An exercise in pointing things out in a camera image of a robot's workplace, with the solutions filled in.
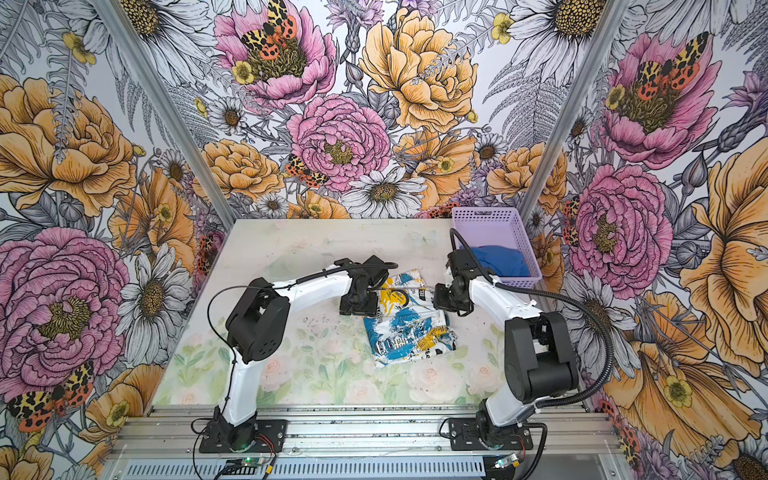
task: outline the folded clothing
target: folded clothing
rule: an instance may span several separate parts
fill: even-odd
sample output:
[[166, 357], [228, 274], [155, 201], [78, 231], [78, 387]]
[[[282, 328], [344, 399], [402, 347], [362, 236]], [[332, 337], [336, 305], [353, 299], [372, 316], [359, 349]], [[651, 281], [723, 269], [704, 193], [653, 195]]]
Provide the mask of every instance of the folded clothing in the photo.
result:
[[493, 270], [498, 276], [531, 276], [528, 265], [520, 250], [502, 247], [501, 245], [485, 245], [473, 247], [472, 251], [478, 257], [480, 264]]
[[434, 295], [418, 270], [390, 277], [379, 292], [376, 316], [363, 319], [376, 365], [409, 362], [454, 350], [448, 317], [432, 305]]

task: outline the metal pole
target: metal pole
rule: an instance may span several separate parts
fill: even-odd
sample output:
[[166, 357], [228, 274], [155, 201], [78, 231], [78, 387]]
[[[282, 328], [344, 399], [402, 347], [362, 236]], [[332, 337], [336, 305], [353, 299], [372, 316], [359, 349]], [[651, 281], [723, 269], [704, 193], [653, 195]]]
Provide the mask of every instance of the metal pole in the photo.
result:
[[560, 110], [560, 116], [554, 123], [552, 133], [547, 139], [544, 154], [541, 156], [541, 163], [536, 169], [536, 173], [531, 179], [531, 185], [525, 192], [523, 203], [519, 209], [520, 218], [525, 222], [533, 211], [533, 207], [538, 202], [544, 185], [547, 183], [547, 177], [552, 172], [554, 164], [557, 163], [558, 155], [562, 149], [565, 137], [571, 129], [576, 116], [581, 107], [581, 102], [587, 96], [590, 88], [593, 88], [595, 72], [598, 71], [605, 55], [611, 49], [611, 42], [614, 40], [616, 32], [621, 25], [621, 19], [629, 8], [630, 0], [607, 0], [603, 15], [594, 30], [594, 36], [589, 44], [587, 56], [584, 63], [581, 64], [574, 76], [571, 88], [568, 90], [568, 96]]
[[121, 55], [124, 56], [124, 59], [137, 75], [142, 88], [147, 92], [147, 96], [157, 109], [157, 113], [165, 122], [165, 127], [170, 131], [179, 150], [192, 167], [200, 185], [208, 194], [211, 206], [218, 214], [224, 227], [231, 230], [235, 224], [235, 214], [221, 193], [210, 169], [203, 161], [200, 148], [195, 144], [192, 134], [176, 108], [176, 104], [170, 98], [168, 90], [165, 89], [163, 79], [150, 60], [152, 58], [151, 53], [141, 44], [120, 0], [97, 0], [92, 2], [92, 5], [120, 48]]

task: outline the tabletop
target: tabletop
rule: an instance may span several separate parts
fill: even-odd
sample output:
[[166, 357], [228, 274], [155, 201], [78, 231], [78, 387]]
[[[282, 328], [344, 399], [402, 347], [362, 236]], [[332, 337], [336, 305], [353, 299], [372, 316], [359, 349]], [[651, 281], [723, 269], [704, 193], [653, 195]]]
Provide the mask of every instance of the tabletop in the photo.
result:
[[[450, 220], [238, 220], [200, 293], [154, 396], [154, 405], [210, 405], [223, 395], [227, 347], [211, 331], [206, 308], [223, 288], [263, 276], [291, 280], [335, 260], [375, 254], [418, 269], [427, 285], [445, 278]], [[221, 293], [211, 319], [224, 321], [242, 295]], [[280, 348], [267, 360], [257, 402], [270, 405], [474, 405], [503, 381], [503, 332], [480, 309], [449, 313], [456, 351], [377, 368], [360, 316], [339, 315], [339, 299], [291, 314]]]

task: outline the blue cloth in basket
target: blue cloth in basket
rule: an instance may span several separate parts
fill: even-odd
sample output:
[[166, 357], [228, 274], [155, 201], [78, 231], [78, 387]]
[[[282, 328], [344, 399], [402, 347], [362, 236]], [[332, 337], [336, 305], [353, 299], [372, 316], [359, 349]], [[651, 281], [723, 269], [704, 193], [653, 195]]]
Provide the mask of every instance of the blue cloth in basket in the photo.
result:
[[531, 276], [520, 250], [501, 245], [485, 245], [473, 247], [472, 251], [482, 266], [493, 270], [498, 276]]

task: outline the purple basket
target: purple basket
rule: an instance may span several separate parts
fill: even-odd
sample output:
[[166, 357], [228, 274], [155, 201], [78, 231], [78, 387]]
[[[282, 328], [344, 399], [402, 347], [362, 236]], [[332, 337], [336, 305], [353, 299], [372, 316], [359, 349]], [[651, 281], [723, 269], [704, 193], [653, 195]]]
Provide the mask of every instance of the purple basket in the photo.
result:
[[516, 208], [512, 207], [454, 207], [453, 227], [467, 240], [470, 247], [500, 245], [520, 250], [532, 276], [503, 276], [502, 283], [531, 288], [541, 280], [531, 241]]

